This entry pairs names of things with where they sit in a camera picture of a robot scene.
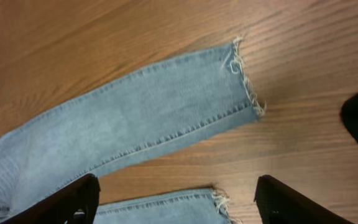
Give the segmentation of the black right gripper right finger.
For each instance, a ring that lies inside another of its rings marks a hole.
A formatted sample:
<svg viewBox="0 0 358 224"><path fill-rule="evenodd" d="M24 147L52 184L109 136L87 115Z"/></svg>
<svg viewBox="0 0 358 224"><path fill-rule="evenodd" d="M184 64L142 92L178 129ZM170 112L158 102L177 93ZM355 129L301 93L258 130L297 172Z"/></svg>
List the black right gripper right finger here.
<svg viewBox="0 0 358 224"><path fill-rule="evenodd" d="M254 201L263 224L352 224L271 175L258 178Z"/></svg>

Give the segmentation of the light blue denim jeans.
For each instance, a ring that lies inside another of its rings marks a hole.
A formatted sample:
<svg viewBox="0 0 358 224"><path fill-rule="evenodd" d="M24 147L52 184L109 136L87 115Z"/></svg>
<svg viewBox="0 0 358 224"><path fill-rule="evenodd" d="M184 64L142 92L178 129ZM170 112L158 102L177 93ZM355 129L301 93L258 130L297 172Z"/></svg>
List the light blue denim jeans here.
<svg viewBox="0 0 358 224"><path fill-rule="evenodd" d="M256 121L239 39L131 72L0 137L0 223L98 177Z"/></svg>

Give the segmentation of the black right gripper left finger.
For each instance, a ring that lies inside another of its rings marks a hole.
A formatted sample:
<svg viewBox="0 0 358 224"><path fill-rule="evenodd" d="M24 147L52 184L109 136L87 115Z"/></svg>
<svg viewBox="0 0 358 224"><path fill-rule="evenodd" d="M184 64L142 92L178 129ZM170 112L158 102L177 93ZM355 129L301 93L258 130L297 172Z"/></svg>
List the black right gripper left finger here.
<svg viewBox="0 0 358 224"><path fill-rule="evenodd" d="M92 224L100 191L98 178L86 174L2 224Z"/></svg>

